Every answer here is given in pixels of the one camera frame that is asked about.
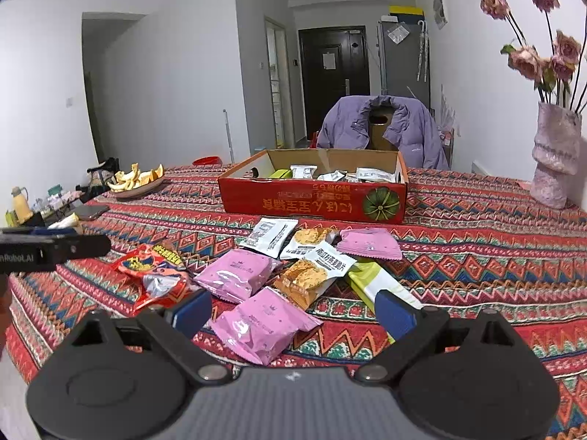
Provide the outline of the white silver snack packet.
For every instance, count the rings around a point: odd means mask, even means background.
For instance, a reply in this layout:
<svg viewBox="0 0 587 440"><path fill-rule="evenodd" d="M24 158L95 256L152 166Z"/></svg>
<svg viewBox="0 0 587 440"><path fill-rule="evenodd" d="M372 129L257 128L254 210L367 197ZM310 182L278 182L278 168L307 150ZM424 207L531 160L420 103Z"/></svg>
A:
<svg viewBox="0 0 587 440"><path fill-rule="evenodd" d="M380 169L360 167L356 169L356 178L362 182L383 182L395 184L397 182L396 175L388 173Z"/></svg>
<svg viewBox="0 0 587 440"><path fill-rule="evenodd" d="M292 179L312 180L316 170L316 165L291 165Z"/></svg>

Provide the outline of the black smartphone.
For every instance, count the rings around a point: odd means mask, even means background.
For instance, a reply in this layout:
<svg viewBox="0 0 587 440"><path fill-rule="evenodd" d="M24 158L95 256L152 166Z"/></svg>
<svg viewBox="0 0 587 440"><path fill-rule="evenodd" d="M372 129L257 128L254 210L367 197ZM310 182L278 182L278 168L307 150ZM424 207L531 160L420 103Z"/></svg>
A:
<svg viewBox="0 0 587 440"><path fill-rule="evenodd" d="M104 213L109 211L108 205L81 205L73 210L73 213L81 221L97 220Z"/></svg>

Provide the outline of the white grey snack packet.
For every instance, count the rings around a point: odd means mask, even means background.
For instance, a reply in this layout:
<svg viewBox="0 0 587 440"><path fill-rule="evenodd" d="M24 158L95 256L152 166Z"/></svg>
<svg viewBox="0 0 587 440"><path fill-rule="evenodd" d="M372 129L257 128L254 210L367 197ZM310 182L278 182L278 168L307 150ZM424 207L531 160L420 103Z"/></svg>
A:
<svg viewBox="0 0 587 440"><path fill-rule="evenodd" d="M282 246L298 223L299 221L294 219L262 217L252 232L239 245L241 248L247 248L271 258L278 258Z"/></svg>

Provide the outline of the white mop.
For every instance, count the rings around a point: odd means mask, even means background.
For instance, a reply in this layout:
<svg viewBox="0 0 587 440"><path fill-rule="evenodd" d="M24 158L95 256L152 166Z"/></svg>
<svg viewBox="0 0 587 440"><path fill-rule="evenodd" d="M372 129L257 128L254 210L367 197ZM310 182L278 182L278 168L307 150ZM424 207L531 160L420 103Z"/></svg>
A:
<svg viewBox="0 0 587 440"><path fill-rule="evenodd" d="M223 108L223 115L225 118L225 130L226 130L227 144L229 147L230 162L231 162L231 164L235 164L236 159L235 159L234 146L233 146L233 141L232 141L230 119L229 119L228 110L226 108Z"/></svg>

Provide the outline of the red plastic bucket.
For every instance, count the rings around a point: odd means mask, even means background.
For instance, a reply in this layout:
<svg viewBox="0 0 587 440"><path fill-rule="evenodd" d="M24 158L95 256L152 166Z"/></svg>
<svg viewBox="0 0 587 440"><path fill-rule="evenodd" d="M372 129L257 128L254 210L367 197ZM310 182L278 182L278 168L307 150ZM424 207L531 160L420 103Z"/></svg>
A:
<svg viewBox="0 0 587 440"><path fill-rule="evenodd" d="M222 165L223 161L219 156L206 156L201 157L192 162L193 166L205 166L205 165Z"/></svg>

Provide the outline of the cardboard snack box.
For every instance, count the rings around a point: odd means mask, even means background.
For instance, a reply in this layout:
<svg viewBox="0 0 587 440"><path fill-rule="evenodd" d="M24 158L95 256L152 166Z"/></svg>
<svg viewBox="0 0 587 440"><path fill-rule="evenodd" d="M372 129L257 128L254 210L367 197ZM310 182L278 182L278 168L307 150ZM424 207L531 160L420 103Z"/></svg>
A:
<svg viewBox="0 0 587 440"><path fill-rule="evenodd" d="M291 165L316 165L312 180L271 180ZM383 182L320 181L322 174L375 168L396 175ZM407 206L407 165L398 151L350 149L266 150L218 178L227 213L270 217L320 217L353 223L402 224Z"/></svg>

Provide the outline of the lime green snack bar packet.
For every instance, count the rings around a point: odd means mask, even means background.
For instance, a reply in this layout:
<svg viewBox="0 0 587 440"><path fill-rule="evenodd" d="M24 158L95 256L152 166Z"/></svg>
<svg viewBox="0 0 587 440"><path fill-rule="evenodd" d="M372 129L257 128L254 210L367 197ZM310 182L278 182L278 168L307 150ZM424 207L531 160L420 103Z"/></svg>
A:
<svg viewBox="0 0 587 440"><path fill-rule="evenodd" d="M347 272L346 280L373 315L376 315L378 293L389 291L392 294L392 301L382 303L382 319L377 318L390 344L415 327L423 304L377 262L357 261Z"/></svg>

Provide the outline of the purple puffer jacket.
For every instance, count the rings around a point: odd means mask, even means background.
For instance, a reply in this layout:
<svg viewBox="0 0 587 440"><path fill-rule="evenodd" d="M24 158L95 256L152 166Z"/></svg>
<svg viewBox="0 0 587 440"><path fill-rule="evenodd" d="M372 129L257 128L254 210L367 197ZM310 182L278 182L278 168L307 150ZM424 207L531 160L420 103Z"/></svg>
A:
<svg viewBox="0 0 587 440"><path fill-rule="evenodd" d="M392 112L383 138L399 149L408 167L449 169L439 127L429 109L417 98L392 95L340 98L325 115L316 146L323 149L366 149L371 142L371 113L381 108Z"/></svg>

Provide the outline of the white cracker packet back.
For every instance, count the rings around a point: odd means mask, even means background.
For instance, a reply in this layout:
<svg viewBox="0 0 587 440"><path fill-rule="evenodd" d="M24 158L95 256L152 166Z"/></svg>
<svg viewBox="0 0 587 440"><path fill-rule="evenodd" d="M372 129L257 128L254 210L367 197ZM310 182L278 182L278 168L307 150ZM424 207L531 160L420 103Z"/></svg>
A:
<svg viewBox="0 0 587 440"><path fill-rule="evenodd" d="M339 231L328 227L303 228L296 231L288 244L282 249L281 260L303 258L309 251L314 250L321 242L333 243Z"/></svg>

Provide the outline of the pink snack packet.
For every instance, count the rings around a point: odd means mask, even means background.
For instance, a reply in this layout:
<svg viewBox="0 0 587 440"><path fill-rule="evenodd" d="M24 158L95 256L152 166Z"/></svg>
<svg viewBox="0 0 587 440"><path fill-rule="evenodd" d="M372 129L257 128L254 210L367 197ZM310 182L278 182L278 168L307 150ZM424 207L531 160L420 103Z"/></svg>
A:
<svg viewBox="0 0 587 440"><path fill-rule="evenodd" d="M381 260L401 260L397 239L382 227L354 228L340 231L336 248L345 254Z"/></svg>
<svg viewBox="0 0 587 440"><path fill-rule="evenodd" d="M280 261L246 249L232 249L195 276L214 296L234 304L248 300L271 279Z"/></svg>
<svg viewBox="0 0 587 440"><path fill-rule="evenodd" d="M265 287L223 312L211 328L237 356L268 366L292 343L297 332L311 332L321 324L271 287Z"/></svg>

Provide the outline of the white cracker packet front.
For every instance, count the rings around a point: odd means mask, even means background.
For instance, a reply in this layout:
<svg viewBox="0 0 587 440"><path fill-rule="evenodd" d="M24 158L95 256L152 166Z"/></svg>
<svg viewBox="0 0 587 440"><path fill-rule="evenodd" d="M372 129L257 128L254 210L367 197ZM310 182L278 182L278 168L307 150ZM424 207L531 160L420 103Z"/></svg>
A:
<svg viewBox="0 0 587 440"><path fill-rule="evenodd" d="M356 260L320 241L311 251L281 273L274 288L307 310L338 278L344 278Z"/></svg>

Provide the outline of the red orange chip bag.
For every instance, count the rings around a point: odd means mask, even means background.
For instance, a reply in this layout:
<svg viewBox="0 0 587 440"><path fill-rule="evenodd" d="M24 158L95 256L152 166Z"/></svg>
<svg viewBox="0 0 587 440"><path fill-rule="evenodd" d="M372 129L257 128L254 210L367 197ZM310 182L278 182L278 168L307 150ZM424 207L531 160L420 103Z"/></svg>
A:
<svg viewBox="0 0 587 440"><path fill-rule="evenodd" d="M112 263L138 289L132 315L154 308L170 308L189 296L196 286L178 251L164 244L140 244Z"/></svg>

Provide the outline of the white cracker packet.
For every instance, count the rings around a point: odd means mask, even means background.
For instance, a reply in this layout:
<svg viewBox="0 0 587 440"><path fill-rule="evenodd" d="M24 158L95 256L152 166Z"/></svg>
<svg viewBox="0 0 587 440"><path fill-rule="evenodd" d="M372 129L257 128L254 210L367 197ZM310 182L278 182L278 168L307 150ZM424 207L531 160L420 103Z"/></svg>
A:
<svg viewBox="0 0 587 440"><path fill-rule="evenodd" d="M311 251L281 273L274 288L307 310L338 278L344 278L356 260L320 241Z"/></svg>
<svg viewBox="0 0 587 440"><path fill-rule="evenodd" d="M314 250L321 242L333 243L339 231L328 227L303 228L296 231L288 244L282 249L281 260L303 258L309 251Z"/></svg>

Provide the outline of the yellow thermos bottle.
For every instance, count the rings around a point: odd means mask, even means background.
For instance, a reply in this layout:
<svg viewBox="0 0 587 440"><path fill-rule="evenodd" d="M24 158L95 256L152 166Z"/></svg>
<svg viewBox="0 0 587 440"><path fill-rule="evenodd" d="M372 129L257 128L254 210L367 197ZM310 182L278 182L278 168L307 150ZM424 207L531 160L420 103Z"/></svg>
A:
<svg viewBox="0 0 587 440"><path fill-rule="evenodd" d="M34 214L28 202L28 190L26 188L14 187L11 191L13 208L19 224L24 224Z"/></svg>

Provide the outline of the grey refrigerator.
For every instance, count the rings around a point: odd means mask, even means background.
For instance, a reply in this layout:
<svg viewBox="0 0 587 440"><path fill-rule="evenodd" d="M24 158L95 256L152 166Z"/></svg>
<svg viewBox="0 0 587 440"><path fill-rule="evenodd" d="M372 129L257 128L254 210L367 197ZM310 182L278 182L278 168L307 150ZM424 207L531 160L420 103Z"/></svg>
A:
<svg viewBox="0 0 587 440"><path fill-rule="evenodd" d="M423 16L390 15L378 24L381 93L431 106L429 38Z"/></svg>

